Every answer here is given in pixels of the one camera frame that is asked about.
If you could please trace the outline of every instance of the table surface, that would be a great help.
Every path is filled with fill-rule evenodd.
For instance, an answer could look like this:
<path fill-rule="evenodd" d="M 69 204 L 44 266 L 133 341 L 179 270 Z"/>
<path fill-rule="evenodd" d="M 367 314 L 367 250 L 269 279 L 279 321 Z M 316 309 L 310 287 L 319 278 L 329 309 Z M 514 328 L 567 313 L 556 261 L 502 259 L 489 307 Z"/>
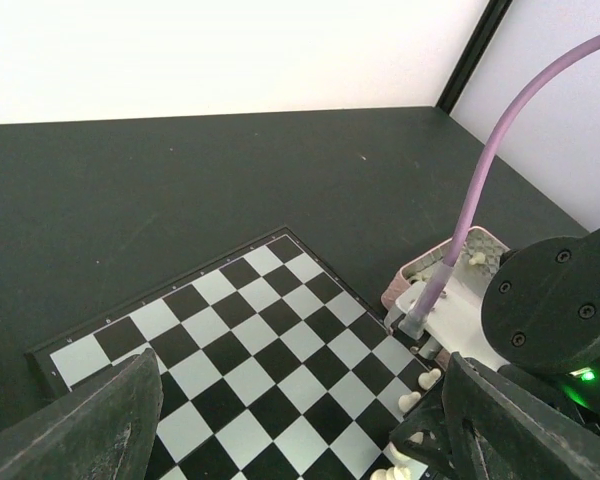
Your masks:
<path fill-rule="evenodd" d="M 380 311 L 481 147 L 428 107 L 0 126 L 0 430 L 45 405 L 25 351 L 283 224 Z M 585 233 L 499 160 L 475 224 Z"/>

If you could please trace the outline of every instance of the chess piece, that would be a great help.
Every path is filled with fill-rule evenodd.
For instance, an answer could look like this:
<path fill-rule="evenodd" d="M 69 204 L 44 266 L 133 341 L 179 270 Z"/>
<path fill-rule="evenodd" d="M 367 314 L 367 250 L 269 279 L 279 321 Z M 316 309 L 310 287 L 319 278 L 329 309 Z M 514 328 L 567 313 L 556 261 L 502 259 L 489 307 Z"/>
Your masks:
<path fill-rule="evenodd" d="M 412 392 L 408 395 L 402 395 L 398 399 L 398 408 L 402 413 L 407 413 L 413 407 L 415 407 L 416 403 L 420 401 L 422 398 L 422 394 L 420 392 Z"/>
<path fill-rule="evenodd" d="M 420 388 L 423 390 L 429 390 L 435 385 L 441 376 L 442 372 L 439 368 L 434 368 L 430 372 L 421 373 L 418 377 L 418 385 L 420 385 Z"/>
<path fill-rule="evenodd" d="M 414 433 L 409 437 L 409 440 L 411 440 L 413 443 L 417 443 L 418 445 L 422 445 L 422 442 L 424 442 L 424 433 Z"/>
<path fill-rule="evenodd" d="M 389 470 L 376 470 L 371 480 L 411 480 L 411 470 L 407 467 L 391 467 Z"/>
<path fill-rule="evenodd" d="M 474 265 L 484 265 L 487 261 L 487 257 L 484 253 L 482 252 L 476 252 L 473 254 L 473 256 L 469 259 L 469 265 L 474 266 Z"/>
<path fill-rule="evenodd" d="M 391 454 L 391 456 L 393 457 L 393 459 L 395 460 L 393 463 L 398 463 L 400 465 L 404 465 L 406 464 L 409 460 L 411 460 L 411 457 L 405 455 L 402 452 L 399 452 L 398 449 L 396 448 L 396 446 L 393 444 L 393 442 L 389 442 L 389 453 Z"/>

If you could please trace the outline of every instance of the chessboard border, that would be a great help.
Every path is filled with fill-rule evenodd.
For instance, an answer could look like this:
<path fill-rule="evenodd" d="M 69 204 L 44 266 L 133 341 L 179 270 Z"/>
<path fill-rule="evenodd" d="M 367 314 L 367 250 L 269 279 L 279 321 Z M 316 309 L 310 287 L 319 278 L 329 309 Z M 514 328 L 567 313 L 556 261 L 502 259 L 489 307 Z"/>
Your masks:
<path fill-rule="evenodd" d="M 371 318 L 373 318 L 380 326 L 382 326 L 382 319 L 378 312 L 376 312 L 373 307 L 365 302 L 355 292 L 355 290 L 349 287 L 349 285 L 347 285 L 335 273 L 335 271 L 327 262 L 316 255 L 315 252 L 313 252 L 302 240 L 300 240 L 288 226 L 284 225 L 270 231 L 267 234 L 261 235 L 254 240 L 243 243 L 239 247 L 219 255 L 209 262 L 205 262 L 202 265 L 188 270 L 186 273 L 180 274 L 172 280 L 164 282 L 160 286 L 152 288 L 150 291 L 145 292 L 142 295 L 133 297 L 131 300 L 123 302 L 121 306 L 114 307 L 113 309 L 97 315 L 95 318 L 87 320 L 86 322 L 83 322 L 64 333 L 56 335 L 51 340 L 31 348 L 25 353 L 25 358 L 27 359 L 30 370 L 34 374 L 40 388 L 43 391 L 45 400 L 52 402 L 70 392 L 60 376 L 58 374 L 53 375 L 52 373 L 55 371 L 55 366 L 50 357 L 51 353 L 59 350 L 62 346 L 68 343 L 72 343 L 73 341 L 79 340 L 80 338 L 90 335 L 93 332 L 110 325 L 112 323 L 112 319 L 114 319 L 113 321 L 119 321 L 138 308 L 141 308 L 144 305 L 153 302 L 154 300 L 163 298 L 167 294 L 190 284 L 193 280 L 199 278 L 205 273 L 209 273 L 223 265 L 226 265 L 227 260 L 230 260 L 231 257 L 242 257 L 250 250 L 267 245 L 284 236 L 288 236 L 294 242 L 296 242 L 298 246 L 309 256 L 311 256 L 311 258 L 313 258 L 342 289 L 351 294 L 356 301 L 365 308 L 366 312 L 371 316 Z"/>

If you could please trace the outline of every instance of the black frame edge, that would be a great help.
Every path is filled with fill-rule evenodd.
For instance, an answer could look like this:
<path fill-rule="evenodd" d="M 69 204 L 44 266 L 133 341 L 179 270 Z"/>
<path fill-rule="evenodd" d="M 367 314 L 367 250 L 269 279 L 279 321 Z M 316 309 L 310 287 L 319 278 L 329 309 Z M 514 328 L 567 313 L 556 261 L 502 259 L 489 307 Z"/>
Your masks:
<path fill-rule="evenodd" d="M 512 3 L 513 0 L 489 0 L 436 104 L 436 107 L 447 115 L 451 114 L 460 99 L 460 95 L 469 83 L 471 75 Z"/>

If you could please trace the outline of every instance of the purple cable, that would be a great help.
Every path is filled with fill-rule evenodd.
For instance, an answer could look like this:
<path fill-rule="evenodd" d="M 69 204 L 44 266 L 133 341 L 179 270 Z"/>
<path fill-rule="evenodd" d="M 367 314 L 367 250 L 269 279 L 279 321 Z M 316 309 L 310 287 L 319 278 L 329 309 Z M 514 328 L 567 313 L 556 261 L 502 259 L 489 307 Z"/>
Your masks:
<path fill-rule="evenodd" d="M 587 40 L 568 51 L 531 80 L 504 111 L 500 120 L 498 120 L 498 123 L 491 132 L 489 140 L 487 140 L 484 150 L 480 155 L 480 159 L 478 160 L 478 165 L 473 173 L 473 178 L 471 178 L 469 191 L 467 192 L 464 204 L 462 205 L 458 224 L 453 232 L 449 250 L 442 261 L 443 265 L 440 265 L 436 269 L 413 306 L 413 309 L 410 311 L 410 315 L 408 316 L 411 321 L 420 322 L 424 325 L 424 318 L 429 314 L 447 284 L 451 275 L 451 269 L 456 264 L 460 252 L 462 251 L 462 246 L 467 239 L 467 234 L 469 233 L 469 228 L 473 222 L 473 216 L 476 213 L 476 207 L 478 206 L 478 201 L 482 194 L 482 187 L 487 179 L 489 168 L 491 168 L 491 164 L 493 163 L 493 158 L 496 155 L 496 151 L 500 146 L 502 138 L 518 116 L 518 113 L 520 113 L 520 110 L 522 110 L 527 102 L 531 100 L 531 98 L 552 78 L 574 63 L 598 50 L 600 50 L 600 35 L 591 40 Z"/>

